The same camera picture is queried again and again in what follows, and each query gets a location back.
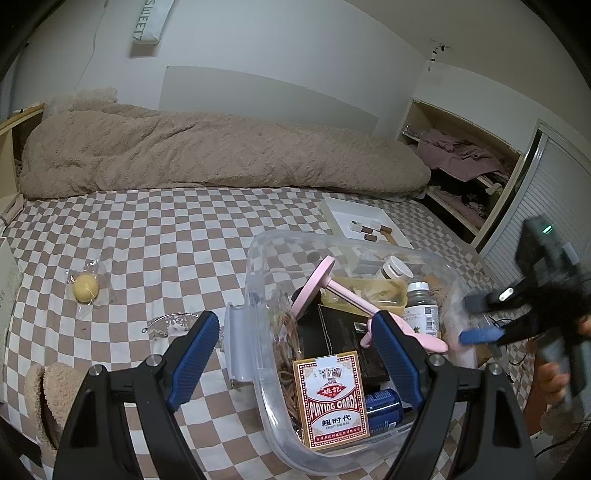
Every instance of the closet door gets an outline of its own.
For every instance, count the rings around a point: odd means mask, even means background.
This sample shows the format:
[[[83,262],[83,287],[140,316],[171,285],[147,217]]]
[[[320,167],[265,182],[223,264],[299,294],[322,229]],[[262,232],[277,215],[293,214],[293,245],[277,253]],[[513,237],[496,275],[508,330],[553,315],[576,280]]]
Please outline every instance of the closet door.
[[[497,280],[508,284],[521,277],[515,251],[527,218],[546,215],[564,242],[570,242],[591,270],[591,161],[541,125],[541,137],[530,169],[509,210],[480,253]]]

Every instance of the blue can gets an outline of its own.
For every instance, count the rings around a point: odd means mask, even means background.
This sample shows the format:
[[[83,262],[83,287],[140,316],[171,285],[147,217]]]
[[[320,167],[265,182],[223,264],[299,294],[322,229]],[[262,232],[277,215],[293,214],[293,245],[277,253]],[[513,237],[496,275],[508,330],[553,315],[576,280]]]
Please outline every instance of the blue can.
[[[386,388],[365,396],[371,435],[387,432],[402,422],[404,409],[400,397],[392,388]]]

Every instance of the beige blanket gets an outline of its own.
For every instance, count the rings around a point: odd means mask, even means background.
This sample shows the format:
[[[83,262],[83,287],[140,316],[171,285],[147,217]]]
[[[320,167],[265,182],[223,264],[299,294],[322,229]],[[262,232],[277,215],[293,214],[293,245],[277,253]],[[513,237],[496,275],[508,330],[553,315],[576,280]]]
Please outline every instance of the beige blanket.
[[[396,140],[212,112],[79,103],[27,139],[21,191],[60,198],[188,184],[407,193],[430,170]]]

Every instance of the bottle label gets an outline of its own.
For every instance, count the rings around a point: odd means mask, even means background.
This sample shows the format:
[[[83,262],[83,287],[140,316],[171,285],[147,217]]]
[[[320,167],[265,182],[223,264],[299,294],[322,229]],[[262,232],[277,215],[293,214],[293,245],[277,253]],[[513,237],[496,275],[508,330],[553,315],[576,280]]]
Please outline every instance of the bottle label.
[[[406,307],[402,318],[414,329],[415,333],[439,336],[439,311],[437,305],[417,305]]]

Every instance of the pink plastic object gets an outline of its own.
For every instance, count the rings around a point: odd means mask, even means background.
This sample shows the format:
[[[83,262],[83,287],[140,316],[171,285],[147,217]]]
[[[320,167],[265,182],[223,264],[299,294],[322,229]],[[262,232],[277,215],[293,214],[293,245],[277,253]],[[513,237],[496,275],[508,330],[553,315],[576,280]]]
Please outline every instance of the pink plastic object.
[[[306,311],[306,308],[308,308],[308,305],[310,305],[310,302],[316,296],[319,290],[321,288],[326,288],[326,290],[329,290],[335,295],[347,300],[352,305],[355,305],[359,310],[369,315],[370,318],[368,320],[368,332],[361,340],[361,346],[367,348],[371,344],[371,317],[378,313],[379,309],[372,303],[362,299],[344,286],[332,280],[329,277],[329,274],[334,264],[335,259],[330,256],[327,256],[322,262],[320,262],[320,265],[316,267],[306,282],[306,285],[304,285],[304,288],[302,288],[302,291],[295,299],[295,302],[291,306],[291,312],[296,319],[299,318],[300,315]],[[421,343],[424,349],[436,353],[447,352],[447,343],[443,340],[432,337],[431,335],[426,335],[425,333],[415,333],[412,327],[404,319],[393,313],[390,313],[390,315],[400,327],[402,332],[405,335],[415,337]]]

